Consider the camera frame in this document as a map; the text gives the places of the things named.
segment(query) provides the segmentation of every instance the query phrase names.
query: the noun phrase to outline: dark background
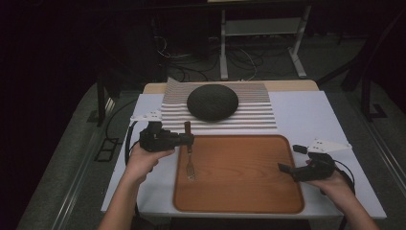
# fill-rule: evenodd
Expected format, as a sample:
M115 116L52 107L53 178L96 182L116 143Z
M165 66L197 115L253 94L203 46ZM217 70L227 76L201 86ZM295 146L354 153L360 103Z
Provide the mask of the dark background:
M202 57L209 53L207 38L219 35L219 11L214 10L125 14L89 11L154 4L154 1L116 1L111 6L112 2L0 3L3 229L16 227L77 104L91 85L100 80L110 96L117 97L124 88L142 89L146 83L164 81L166 63L155 52L158 45L155 35L167 37L172 44ZM313 7L307 35L379 35L401 1L331 2L334 4ZM279 13L289 14L292 10ZM235 10L231 16L262 14L269 15L262 9ZM380 57L384 58L376 63L383 64L376 65L375 77L393 92L394 101L398 100L406 111L406 97L402 97L406 77L400 70L406 63L404 19L402 25L396 27L391 42L385 43L380 51ZM385 58L392 56L392 51L396 51L397 61ZM388 71L392 80L379 77L388 75Z

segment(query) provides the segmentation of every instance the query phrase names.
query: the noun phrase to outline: floor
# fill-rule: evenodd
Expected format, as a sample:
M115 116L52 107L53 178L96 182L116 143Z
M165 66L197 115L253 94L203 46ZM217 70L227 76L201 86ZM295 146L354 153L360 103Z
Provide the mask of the floor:
M229 40L229 81L296 80L296 72L287 54L292 41L291 36ZM335 34L304 38L299 57L309 79L316 81L346 63L364 44L361 39L344 40L340 45L337 41ZM191 57L187 52L171 54L168 76L179 81L219 81L217 54L215 45L213 53L206 59ZM402 216L406 213L406 194L399 185L401 181L396 179L396 171L387 164L382 153L384 149L390 150L401 169L405 169L405 146L402 145L406 140L405 115L378 85L373 84L372 101L380 104L388 117L366 122L359 112L359 89L343 92L340 88L345 75L343 73L321 85L320 89L327 93L356 157L388 215L376 222L381 229L406 229L406 219ZM111 143L106 143L108 148L114 148L111 161L99 162L94 157L105 138L119 138L122 142L128 117L140 93L137 90L122 91L119 98L110 101L106 121L96 126L89 118L97 110L97 89L95 85L89 88L78 104L18 229L97 228L102 219L100 208L104 193L121 146L114 148ZM101 158L108 158L108 153L103 152ZM169 227L167 218L148 219ZM310 226L313 230L337 229L339 223L338 218L312 219Z

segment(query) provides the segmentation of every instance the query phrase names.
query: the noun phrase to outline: wooden table edge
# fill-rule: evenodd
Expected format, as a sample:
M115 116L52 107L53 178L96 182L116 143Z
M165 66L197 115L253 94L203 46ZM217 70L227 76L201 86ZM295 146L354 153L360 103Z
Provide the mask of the wooden table edge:
M196 84L208 83L263 83L268 92L277 91L319 91L314 80L253 80L253 81L205 81L191 82ZM164 94L166 83L149 83L144 88L144 94Z

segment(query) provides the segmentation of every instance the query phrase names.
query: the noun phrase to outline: human arm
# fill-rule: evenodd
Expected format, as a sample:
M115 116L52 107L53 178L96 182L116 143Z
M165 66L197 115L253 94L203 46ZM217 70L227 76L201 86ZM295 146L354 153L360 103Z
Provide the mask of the human arm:
M100 230L130 228L141 183L160 158L172 153L174 150L148 152L139 144L132 148L123 176L101 220Z
M367 210L362 206L343 175L334 171L333 175L323 180L307 181L320 188L335 206L346 216L352 230L379 229Z

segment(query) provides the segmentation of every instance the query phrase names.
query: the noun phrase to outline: person's left hand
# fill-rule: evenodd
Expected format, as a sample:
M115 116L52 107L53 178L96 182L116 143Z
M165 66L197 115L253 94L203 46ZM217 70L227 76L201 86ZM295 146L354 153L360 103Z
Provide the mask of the person's left hand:
M162 157L171 155L174 149L166 151L149 152L140 147L137 143L129 156L126 165L124 176L129 177L132 182L141 184L147 178L147 174L154 166L158 164L158 160Z

